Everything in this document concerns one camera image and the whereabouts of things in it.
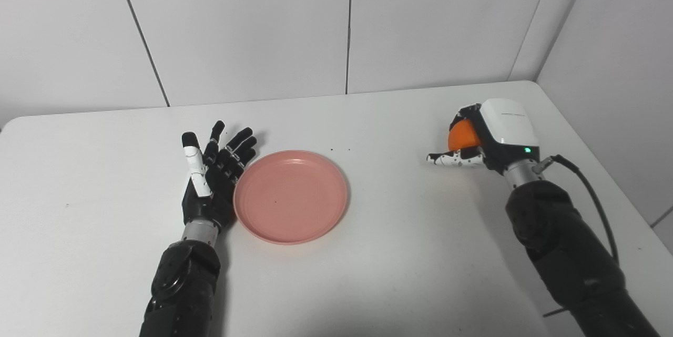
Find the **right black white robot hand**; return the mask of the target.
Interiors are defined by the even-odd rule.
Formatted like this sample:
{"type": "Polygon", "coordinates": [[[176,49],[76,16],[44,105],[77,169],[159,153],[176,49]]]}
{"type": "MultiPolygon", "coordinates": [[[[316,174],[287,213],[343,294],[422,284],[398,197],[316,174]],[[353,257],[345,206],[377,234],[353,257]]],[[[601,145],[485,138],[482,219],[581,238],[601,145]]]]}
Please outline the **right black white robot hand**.
{"type": "Polygon", "coordinates": [[[437,166],[485,165],[502,175],[517,162],[540,162],[540,142],[519,102],[490,98],[460,109],[448,129],[447,151],[426,160],[437,166]]]}

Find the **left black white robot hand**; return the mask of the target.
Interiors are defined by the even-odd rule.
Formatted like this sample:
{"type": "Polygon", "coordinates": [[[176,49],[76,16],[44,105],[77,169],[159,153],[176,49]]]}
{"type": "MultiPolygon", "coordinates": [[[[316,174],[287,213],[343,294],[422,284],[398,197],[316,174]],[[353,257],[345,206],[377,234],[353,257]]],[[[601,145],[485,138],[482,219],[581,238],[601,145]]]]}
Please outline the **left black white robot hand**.
{"type": "Polygon", "coordinates": [[[248,163],[257,155],[257,138],[247,127],[220,147],[220,136],[225,128],[219,120],[205,146],[201,149],[196,134],[188,131],[182,134],[182,144],[187,149],[188,163],[200,157],[201,171],[197,174],[197,184],[190,179],[182,199],[183,223],[194,220],[212,222],[219,231],[229,228],[234,220],[233,194],[248,163]]]}

